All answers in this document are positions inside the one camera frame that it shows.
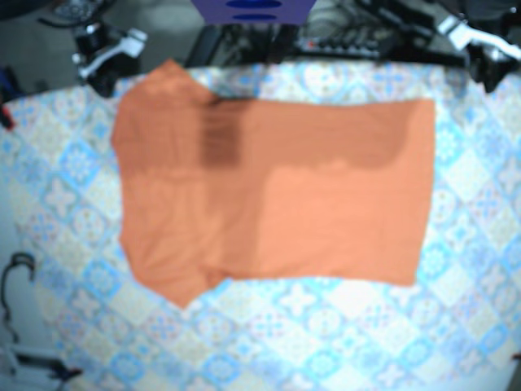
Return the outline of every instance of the orange t-shirt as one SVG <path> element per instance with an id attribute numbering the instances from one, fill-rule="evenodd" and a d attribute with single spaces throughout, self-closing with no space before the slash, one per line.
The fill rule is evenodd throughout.
<path id="1" fill-rule="evenodd" d="M 123 97 L 112 144 L 135 278 L 178 305 L 227 277 L 414 282 L 432 101 L 222 99 L 170 61 Z"/>

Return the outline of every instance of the black cable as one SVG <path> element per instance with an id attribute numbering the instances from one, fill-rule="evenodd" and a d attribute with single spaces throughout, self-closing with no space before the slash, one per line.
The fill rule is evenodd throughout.
<path id="1" fill-rule="evenodd" d="M 18 343 L 20 338 L 16 330 L 11 326 L 11 307 L 7 304 L 6 301 L 6 281 L 9 272 L 19 265 L 24 265 L 29 268 L 29 278 L 33 280 L 34 269 L 36 267 L 34 258 L 27 253 L 14 253 L 11 256 L 11 262 L 4 268 L 2 272 L 2 281 L 0 282 L 0 302 L 2 303 L 2 307 L 4 309 L 3 324 L 12 335 L 14 343 Z"/>
<path id="2" fill-rule="evenodd" d="M 70 23 L 70 24 L 61 24 L 61 23 L 55 23 L 51 20 L 40 18 L 38 19 L 38 22 L 41 24 L 44 24 L 47 27 L 52 27 L 53 29 L 74 29 L 75 27 L 81 27 L 85 26 L 86 24 L 91 24 L 95 21 L 97 21 L 101 15 L 103 15 L 105 12 L 107 12 L 109 9 L 116 4 L 117 0 L 107 0 L 104 2 L 97 10 L 94 12 L 90 18 L 87 18 L 85 20 L 81 20 L 78 22 Z"/>

